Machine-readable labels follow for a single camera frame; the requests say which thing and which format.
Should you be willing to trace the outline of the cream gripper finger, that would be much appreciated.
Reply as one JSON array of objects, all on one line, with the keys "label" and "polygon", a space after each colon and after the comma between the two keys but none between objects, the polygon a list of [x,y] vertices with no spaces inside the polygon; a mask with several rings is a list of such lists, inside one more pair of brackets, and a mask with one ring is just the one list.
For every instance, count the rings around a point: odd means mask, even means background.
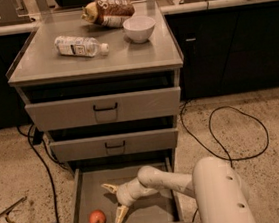
[{"label": "cream gripper finger", "polygon": [[116,215],[115,215],[115,223],[123,223],[123,221],[125,220],[125,216],[127,215],[129,211],[129,207],[124,206],[124,205],[120,205],[117,209],[116,209]]},{"label": "cream gripper finger", "polygon": [[108,190],[111,194],[116,194],[117,190],[118,190],[118,186],[117,185],[113,185],[113,184],[102,184],[102,187],[105,190]]}]

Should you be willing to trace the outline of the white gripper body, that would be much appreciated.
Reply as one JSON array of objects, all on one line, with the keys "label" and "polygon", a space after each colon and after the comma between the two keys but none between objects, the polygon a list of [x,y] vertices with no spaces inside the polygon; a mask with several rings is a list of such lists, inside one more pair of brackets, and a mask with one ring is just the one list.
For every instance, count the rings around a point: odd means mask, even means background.
[{"label": "white gripper body", "polygon": [[152,196],[158,193],[158,190],[147,188],[138,181],[138,178],[134,178],[125,184],[119,185],[116,192],[117,201],[121,205],[130,207],[139,198]]}]

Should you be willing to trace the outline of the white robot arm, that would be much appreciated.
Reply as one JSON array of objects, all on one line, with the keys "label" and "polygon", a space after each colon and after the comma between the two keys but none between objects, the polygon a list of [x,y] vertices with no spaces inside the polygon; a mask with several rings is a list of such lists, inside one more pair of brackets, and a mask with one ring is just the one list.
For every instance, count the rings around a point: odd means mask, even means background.
[{"label": "white robot arm", "polygon": [[119,203],[115,223],[123,223],[130,207],[144,196],[168,189],[194,198],[201,223],[256,223],[248,206],[248,186],[226,161],[204,157],[191,174],[164,172],[142,166],[124,184],[103,184]]}]

